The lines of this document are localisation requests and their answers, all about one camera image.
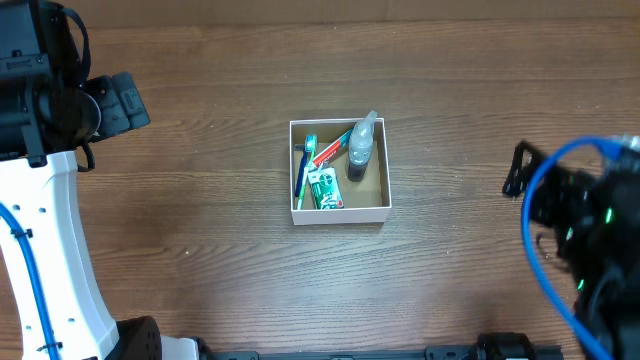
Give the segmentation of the clear bottle with dark liquid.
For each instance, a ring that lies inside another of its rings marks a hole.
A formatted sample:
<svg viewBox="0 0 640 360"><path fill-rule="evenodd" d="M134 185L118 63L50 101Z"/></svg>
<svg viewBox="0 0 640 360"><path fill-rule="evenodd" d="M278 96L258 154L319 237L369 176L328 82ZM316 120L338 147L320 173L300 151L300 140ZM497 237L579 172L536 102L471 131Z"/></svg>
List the clear bottle with dark liquid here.
<svg viewBox="0 0 640 360"><path fill-rule="evenodd" d="M349 163L347 177L352 182L363 180L371 158L374 144L375 122L378 113L371 110L362 120L358 121L349 139Z"/></svg>

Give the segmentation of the blue disposable razor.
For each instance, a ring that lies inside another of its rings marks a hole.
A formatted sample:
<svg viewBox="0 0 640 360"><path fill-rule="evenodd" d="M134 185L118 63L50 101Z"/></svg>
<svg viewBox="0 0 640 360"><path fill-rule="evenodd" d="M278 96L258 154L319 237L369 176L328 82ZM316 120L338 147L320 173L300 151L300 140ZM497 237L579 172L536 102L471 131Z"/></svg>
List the blue disposable razor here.
<svg viewBox="0 0 640 360"><path fill-rule="evenodd" d="M306 145L303 145L303 144L295 145L295 150L302 151L302 158L299 164L299 169L298 169L299 171L296 179L295 193L294 193L295 197L298 198L302 190L304 169L308 160L309 153L307 151Z"/></svg>

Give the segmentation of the green white toothbrush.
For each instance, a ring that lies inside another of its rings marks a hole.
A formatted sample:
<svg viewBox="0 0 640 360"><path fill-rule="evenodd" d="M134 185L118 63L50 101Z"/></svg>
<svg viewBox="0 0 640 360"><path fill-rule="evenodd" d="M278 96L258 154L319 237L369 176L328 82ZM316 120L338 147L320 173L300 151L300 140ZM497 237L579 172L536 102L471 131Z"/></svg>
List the green white toothbrush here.
<svg viewBox="0 0 640 360"><path fill-rule="evenodd" d="M309 163L312 161L313 157L315 156L315 151L317 148L317 135L308 134L306 136L304 145L306 145L309 155L308 155L308 160L304 169L302 190L301 190L300 196L297 198L297 205L296 205L297 210L301 210L303 208L306 181L307 181L308 172L309 172Z"/></svg>

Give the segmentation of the green soap packet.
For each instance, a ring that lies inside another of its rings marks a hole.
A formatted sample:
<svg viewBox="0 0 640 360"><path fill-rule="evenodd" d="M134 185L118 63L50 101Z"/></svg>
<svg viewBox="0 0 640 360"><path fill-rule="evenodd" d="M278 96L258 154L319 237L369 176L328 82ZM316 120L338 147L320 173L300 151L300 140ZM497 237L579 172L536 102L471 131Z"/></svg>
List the green soap packet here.
<svg viewBox="0 0 640 360"><path fill-rule="evenodd" d="M342 209L344 201L333 167L314 170L309 173L314 206L318 210Z"/></svg>

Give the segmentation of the teal toothpaste tube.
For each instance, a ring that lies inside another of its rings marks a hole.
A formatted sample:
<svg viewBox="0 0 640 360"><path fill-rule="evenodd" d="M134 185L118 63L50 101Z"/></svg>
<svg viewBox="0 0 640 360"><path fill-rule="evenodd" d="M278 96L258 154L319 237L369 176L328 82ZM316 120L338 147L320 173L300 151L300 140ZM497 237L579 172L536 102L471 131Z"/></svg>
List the teal toothpaste tube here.
<svg viewBox="0 0 640 360"><path fill-rule="evenodd" d="M312 161L312 168L317 169L322 167L324 164L328 163L330 159L336 155L341 149L346 147L349 144L349 140L351 137L353 130L349 129L343 135L341 135L338 139L332 142L328 147L322 150L318 155L316 155Z"/></svg>

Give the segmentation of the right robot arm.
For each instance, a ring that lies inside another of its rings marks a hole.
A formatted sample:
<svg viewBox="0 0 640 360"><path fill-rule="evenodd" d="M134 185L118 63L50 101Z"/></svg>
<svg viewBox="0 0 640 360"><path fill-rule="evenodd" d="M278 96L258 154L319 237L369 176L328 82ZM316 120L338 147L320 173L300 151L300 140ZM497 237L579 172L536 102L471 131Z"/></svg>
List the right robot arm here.
<svg viewBox="0 0 640 360"><path fill-rule="evenodd" d="M589 359L639 356L639 140L583 136L547 155L514 149L502 188L522 197L524 253L543 293ZM538 258L530 226L554 232L556 254L576 283L568 307Z"/></svg>

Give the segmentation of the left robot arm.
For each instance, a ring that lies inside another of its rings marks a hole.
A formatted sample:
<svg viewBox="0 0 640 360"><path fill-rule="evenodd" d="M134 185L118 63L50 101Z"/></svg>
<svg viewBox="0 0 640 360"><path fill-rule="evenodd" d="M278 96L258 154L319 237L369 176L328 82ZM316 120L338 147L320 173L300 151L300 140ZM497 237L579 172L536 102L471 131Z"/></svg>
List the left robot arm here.
<svg viewBox="0 0 640 360"><path fill-rule="evenodd" d="M191 338L143 316L115 320L96 282L77 180L78 152L146 126L132 76L92 77L83 21L51 1L1 5L1 251L26 359L200 359Z"/></svg>

